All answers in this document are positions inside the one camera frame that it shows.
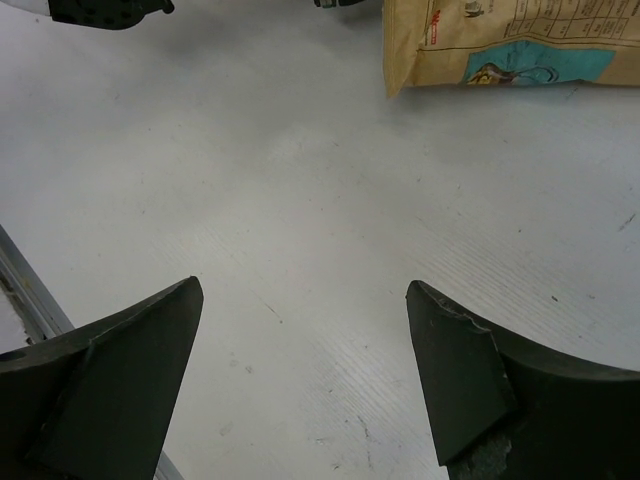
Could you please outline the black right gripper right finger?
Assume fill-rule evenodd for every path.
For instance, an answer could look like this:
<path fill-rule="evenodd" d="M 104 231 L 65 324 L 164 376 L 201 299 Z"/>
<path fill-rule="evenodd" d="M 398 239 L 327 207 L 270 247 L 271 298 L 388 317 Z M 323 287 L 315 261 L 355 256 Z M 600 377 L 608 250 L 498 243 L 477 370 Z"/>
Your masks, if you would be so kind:
<path fill-rule="evenodd" d="M 406 294 L 438 463 L 452 479 L 635 479 L 639 375 L 527 339 L 422 281 Z"/>

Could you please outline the large brown snack bag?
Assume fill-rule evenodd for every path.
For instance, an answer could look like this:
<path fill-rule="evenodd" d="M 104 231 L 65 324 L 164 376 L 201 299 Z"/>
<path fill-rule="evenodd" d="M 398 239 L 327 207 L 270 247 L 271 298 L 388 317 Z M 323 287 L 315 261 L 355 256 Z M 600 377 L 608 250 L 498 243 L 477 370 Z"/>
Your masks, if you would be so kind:
<path fill-rule="evenodd" d="M 639 0 L 404 0 L 383 8 L 388 95 L 436 85 L 639 83 Z"/>

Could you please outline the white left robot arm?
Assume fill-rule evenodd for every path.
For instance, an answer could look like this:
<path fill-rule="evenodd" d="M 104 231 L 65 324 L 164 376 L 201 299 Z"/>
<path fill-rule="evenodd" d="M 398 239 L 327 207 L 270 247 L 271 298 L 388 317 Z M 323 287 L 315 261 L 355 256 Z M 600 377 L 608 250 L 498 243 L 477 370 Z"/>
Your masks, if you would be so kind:
<path fill-rule="evenodd" d="M 1 0 L 1 3 L 54 22 L 120 31 L 139 24 L 147 15 L 171 14 L 171 0 Z"/>

